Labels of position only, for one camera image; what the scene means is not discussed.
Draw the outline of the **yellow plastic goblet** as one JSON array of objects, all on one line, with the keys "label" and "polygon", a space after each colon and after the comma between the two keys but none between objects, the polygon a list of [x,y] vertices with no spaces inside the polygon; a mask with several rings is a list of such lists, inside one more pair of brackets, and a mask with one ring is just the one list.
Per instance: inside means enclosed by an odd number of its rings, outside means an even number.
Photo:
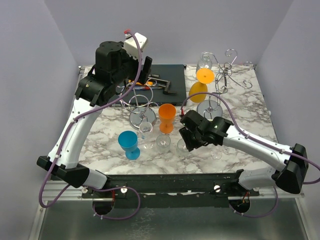
[{"label": "yellow plastic goblet", "polygon": [[[208,68],[200,68],[196,72],[196,79],[197,79],[197,82],[194,83],[190,88],[189,96],[194,95],[196,93],[200,93],[200,92],[207,92],[208,85],[214,81],[215,75]],[[198,95],[192,96],[190,100],[194,103],[201,103],[205,100],[205,98],[206,98],[205,94],[198,94]]]}]

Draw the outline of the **tall chrome glass rack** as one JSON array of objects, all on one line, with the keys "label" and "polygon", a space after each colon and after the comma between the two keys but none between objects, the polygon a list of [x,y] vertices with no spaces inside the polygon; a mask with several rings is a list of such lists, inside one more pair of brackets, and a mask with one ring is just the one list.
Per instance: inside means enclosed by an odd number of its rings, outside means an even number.
[{"label": "tall chrome glass rack", "polygon": [[[243,64],[243,67],[239,70],[233,68],[234,62],[238,57],[238,52],[235,49],[227,49],[225,51],[225,56],[230,58],[231,61],[227,61],[224,64],[220,64],[216,56],[212,52],[207,52],[212,54],[212,64],[216,62],[218,65],[217,70],[213,70],[214,73],[214,87],[215,94],[222,95],[228,92],[228,81],[232,81],[243,89],[250,89],[253,87],[252,83],[249,80],[244,80],[242,83],[234,79],[234,75],[238,73],[247,72],[253,70],[255,65],[246,61]],[[223,116],[223,109],[221,106],[221,100],[218,98],[214,99],[212,95],[208,96],[208,99],[205,99],[203,102],[197,105],[196,111],[205,117],[207,120],[212,121],[215,117]]]}]

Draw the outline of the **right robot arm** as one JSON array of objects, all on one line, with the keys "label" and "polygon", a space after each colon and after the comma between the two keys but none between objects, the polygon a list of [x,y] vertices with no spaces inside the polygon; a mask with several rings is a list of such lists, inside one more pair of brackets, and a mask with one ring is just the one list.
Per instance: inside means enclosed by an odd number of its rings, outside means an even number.
[{"label": "right robot arm", "polygon": [[256,170],[239,170],[238,179],[230,183],[230,191],[241,196],[247,190],[278,187],[290,194],[301,192],[309,164],[306,148],[288,146],[251,134],[228,119],[217,116],[208,120],[194,110],[184,114],[179,130],[188,151],[213,144],[240,150],[269,166]]}]

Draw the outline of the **ribbed clear wine glass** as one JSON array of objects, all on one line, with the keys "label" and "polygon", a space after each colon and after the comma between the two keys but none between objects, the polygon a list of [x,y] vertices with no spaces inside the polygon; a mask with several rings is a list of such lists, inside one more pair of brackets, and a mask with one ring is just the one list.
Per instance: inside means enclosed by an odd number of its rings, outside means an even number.
[{"label": "ribbed clear wine glass", "polygon": [[209,70],[211,70],[212,69],[212,65],[213,65],[212,59],[213,59],[213,57],[212,57],[211,53],[203,52],[200,55],[200,59],[197,62],[196,73],[200,69],[209,69]]}]

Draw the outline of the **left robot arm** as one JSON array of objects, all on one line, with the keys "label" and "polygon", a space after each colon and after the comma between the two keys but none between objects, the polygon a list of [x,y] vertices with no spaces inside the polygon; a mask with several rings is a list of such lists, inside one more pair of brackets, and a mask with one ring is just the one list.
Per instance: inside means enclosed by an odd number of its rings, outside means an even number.
[{"label": "left robot arm", "polygon": [[144,67],[138,61],[138,52],[143,51],[147,43],[147,40],[134,41],[133,38],[124,42],[104,41],[96,49],[95,65],[78,83],[63,132],[49,154],[37,160],[36,164],[47,171],[47,178],[55,176],[75,188],[91,187],[101,198],[110,194],[107,176],[81,165],[79,156],[102,107],[116,103],[110,101],[116,94],[116,87],[134,77],[138,77],[140,83],[147,81],[152,59],[146,57]]}]

